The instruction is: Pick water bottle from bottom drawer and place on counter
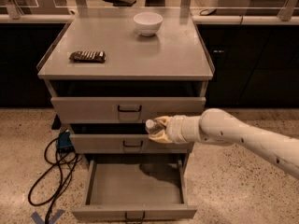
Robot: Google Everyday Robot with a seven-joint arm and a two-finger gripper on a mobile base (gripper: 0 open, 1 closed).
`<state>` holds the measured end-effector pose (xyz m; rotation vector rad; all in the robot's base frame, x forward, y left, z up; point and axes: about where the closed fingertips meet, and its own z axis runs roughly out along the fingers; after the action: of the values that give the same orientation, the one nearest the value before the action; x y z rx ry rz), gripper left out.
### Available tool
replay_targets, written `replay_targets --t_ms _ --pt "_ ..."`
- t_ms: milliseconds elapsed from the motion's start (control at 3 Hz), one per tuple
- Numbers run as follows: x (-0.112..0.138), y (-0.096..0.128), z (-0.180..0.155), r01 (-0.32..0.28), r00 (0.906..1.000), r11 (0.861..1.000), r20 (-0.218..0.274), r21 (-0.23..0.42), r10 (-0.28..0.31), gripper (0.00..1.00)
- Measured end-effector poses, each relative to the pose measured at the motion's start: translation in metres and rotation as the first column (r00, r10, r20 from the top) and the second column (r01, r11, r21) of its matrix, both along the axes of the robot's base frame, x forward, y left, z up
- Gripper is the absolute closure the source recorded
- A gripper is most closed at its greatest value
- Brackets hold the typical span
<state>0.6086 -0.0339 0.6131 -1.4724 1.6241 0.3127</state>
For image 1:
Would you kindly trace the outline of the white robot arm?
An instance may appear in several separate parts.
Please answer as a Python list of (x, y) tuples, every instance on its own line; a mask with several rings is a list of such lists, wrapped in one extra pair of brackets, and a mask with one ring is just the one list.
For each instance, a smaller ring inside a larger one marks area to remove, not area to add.
[(175, 115), (148, 119), (146, 131), (149, 139), (162, 144), (239, 144), (287, 174), (299, 178), (298, 139), (248, 125), (221, 109), (207, 109), (200, 116)]

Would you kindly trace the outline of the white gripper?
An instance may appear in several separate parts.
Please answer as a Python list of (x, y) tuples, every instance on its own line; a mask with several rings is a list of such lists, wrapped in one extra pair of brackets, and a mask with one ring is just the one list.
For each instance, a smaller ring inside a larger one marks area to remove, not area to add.
[(161, 116), (155, 119), (158, 126), (166, 127), (166, 133), (160, 131), (156, 134), (150, 134), (149, 139), (156, 142), (166, 144), (170, 140), (173, 143), (189, 143), (200, 140), (200, 117), (199, 116), (183, 116), (174, 117)]

